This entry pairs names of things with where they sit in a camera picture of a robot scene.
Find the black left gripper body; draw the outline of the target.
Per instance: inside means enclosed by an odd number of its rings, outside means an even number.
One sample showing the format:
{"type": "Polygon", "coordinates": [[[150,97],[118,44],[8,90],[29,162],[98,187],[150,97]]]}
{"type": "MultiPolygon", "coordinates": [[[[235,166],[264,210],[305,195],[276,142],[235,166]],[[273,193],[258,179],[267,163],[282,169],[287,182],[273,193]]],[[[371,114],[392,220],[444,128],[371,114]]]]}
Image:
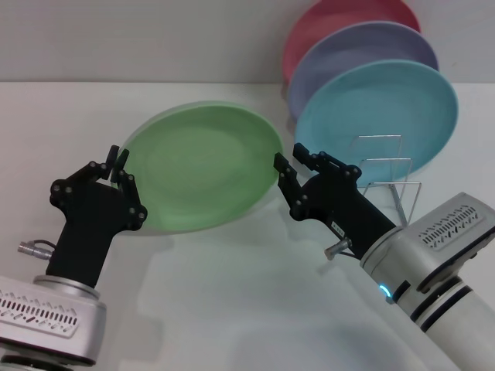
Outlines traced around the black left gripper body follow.
{"type": "Polygon", "coordinates": [[[133,224],[134,203],[99,182],[57,180],[50,202],[66,218],[46,274],[95,288],[114,236],[133,224]]]}

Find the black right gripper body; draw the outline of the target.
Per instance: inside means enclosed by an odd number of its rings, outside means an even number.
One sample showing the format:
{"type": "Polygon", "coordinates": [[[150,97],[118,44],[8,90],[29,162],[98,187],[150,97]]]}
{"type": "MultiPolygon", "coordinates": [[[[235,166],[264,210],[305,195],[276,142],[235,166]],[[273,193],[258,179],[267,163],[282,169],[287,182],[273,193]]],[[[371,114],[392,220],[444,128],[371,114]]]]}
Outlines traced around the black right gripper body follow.
{"type": "Polygon", "coordinates": [[[352,172],[315,175],[304,185],[308,197],[306,216],[325,224],[336,236],[349,239],[350,250],[362,258],[370,247],[395,228],[357,189],[352,172]]]}

